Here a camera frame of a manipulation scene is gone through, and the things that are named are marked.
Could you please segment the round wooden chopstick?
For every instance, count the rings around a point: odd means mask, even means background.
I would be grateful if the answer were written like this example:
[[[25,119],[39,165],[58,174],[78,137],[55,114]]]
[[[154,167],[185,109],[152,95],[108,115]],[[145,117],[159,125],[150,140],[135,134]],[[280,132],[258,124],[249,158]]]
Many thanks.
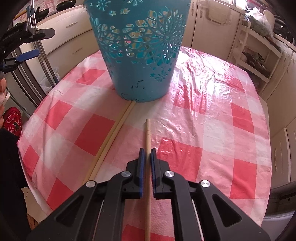
[[[146,120],[145,241],[151,240],[151,120]]]

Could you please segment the red patterned bowl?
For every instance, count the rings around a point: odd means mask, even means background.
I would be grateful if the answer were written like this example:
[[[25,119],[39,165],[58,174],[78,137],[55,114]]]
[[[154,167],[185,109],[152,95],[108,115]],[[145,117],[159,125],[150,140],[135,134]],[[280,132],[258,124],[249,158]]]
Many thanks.
[[[22,115],[18,108],[11,107],[3,114],[3,128],[16,137],[20,137],[22,132]]]

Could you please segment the wooden chopstick bundle leftmost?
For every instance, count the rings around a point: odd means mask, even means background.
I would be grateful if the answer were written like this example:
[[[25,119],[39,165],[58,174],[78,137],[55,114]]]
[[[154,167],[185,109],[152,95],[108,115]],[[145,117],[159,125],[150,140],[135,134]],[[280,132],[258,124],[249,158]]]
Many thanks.
[[[95,155],[94,159],[91,162],[91,165],[82,181],[82,184],[84,184],[85,182],[87,182],[89,180],[89,177],[91,176],[92,171],[95,168],[95,165],[97,163],[97,161],[99,160],[99,157],[101,156],[102,152],[104,151],[109,139],[111,138],[114,130],[117,128],[119,122],[121,121],[123,115],[125,114],[126,110],[128,109],[128,107],[130,106],[132,101],[128,100],[126,102],[126,104],[124,105],[123,109],[119,112],[119,115],[116,118],[115,123],[113,124],[112,128],[110,129],[110,131],[108,132],[106,138],[104,139],[103,143],[101,144],[97,154]]]

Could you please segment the wooden chopstick bundle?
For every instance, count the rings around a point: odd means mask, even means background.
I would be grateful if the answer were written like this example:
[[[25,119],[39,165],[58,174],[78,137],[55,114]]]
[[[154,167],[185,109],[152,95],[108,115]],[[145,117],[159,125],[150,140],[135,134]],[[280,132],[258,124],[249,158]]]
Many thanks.
[[[121,121],[119,122],[117,128],[114,130],[111,138],[109,139],[104,151],[102,152],[101,156],[99,157],[99,160],[97,161],[94,170],[91,173],[91,176],[89,177],[89,180],[94,180],[97,172],[99,171],[104,159],[106,158],[106,155],[108,154],[114,140],[116,139],[119,131],[121,130],[123,124],[125,123],[125,120],[127,119],[128,115],[130,114],[130,112],[132,111],[134,105],[136,104],[136,101],[133,100],[130,104],[130,106],[128,107],[128,109],[126,110],[125,114],[123,115]]]
[[[106,138],[104,139],[103,143],[101,144],[97,154],[95,155],[94,159],[91,162],[91,165],[82,181],[82,184],[84,184],[85,182],[87,182],[89,180],[89,177],[91,176],[92,171],[95,168],[95,165],[97,163],[97,161],[99,160],[99,157],[101,156],[102,152],[104,151],[109,139],[111,138],[114,130],[117,128],[119,122],[121,121],[123,115],[125,114],[126,110],[128,109],[128,107],[130,106],[132,101],[128,100],[126,102],[126,104],[124,105],[123,109],[119,112],[119,115],[116,118],[115,123],[113,124],[112,128],[110,129],[110,131],[108,132]]]

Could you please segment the pink checkered plastic tablecloth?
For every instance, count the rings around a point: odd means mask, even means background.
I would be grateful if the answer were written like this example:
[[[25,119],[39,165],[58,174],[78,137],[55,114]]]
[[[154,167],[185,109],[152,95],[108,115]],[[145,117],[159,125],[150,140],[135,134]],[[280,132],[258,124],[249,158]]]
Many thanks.
[[[74,194],[128,100],[97,52],[75,67],[29,119],[18,142],[29,187],[47,217]],[[271,184],[265,115],[248,75],[182,48],[167,94],[137,102],[93,181],[110,180],[145,151],[141,199],[127,199],[121,240],[144,240],[146,120],[151,150],[186,180],[208,180],[261,227]],[[151,190],[151,240],[175,240],[171,201]]]

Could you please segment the teal perforated plastic basket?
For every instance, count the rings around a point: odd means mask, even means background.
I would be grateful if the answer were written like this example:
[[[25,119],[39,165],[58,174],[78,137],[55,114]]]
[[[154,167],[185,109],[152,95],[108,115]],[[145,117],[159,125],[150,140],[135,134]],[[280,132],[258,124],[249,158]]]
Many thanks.
[[[169,90],[190,1],[85,1],[118,95],[149,102]]]

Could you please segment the white shelf rack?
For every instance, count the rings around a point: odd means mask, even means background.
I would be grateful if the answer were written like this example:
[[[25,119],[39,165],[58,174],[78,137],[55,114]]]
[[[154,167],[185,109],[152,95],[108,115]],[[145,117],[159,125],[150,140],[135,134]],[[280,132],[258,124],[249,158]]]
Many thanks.
[[[227,61],[250,74],[258,93],[262,93],[271,82],[281,58],[282,49],[255,32],[250,21],[240,22]]]

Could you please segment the green vegetables plastic bag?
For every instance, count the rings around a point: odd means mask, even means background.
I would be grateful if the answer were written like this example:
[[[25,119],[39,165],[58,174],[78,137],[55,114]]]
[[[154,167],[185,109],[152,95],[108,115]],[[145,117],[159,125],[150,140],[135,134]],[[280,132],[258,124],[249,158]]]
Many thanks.
[[[273,37],[273,31],[271,29],[270,23],[256,7],[246,13],[245,18],[250,21],[250,28],[260,34],[262,37]]]

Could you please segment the blue handled metal mop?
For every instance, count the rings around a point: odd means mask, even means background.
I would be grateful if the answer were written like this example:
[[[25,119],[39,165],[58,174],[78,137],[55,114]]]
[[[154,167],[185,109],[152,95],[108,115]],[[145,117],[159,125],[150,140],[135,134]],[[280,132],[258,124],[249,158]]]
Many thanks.
[[[39,32],[39,29],[37,28],[37,21],[35,16],[35,1],[31,0],[30,5],[27,7],[27,19],[30,22],[31,27],[34,29],[36,33]],[[38,56],[39,63],[41,65],[41,68],[49,81],[51,87],[55,87],[55,85],[59,82],[57,79],[55,72],[53,71],[53,68],[51,64],[49,63],[49,60],[46,56],[46,53],[44,51],[44,47],[42,45],[41,41],[35,41],[33,42],[34,48],[38,49],[40,51],[40,54]]]

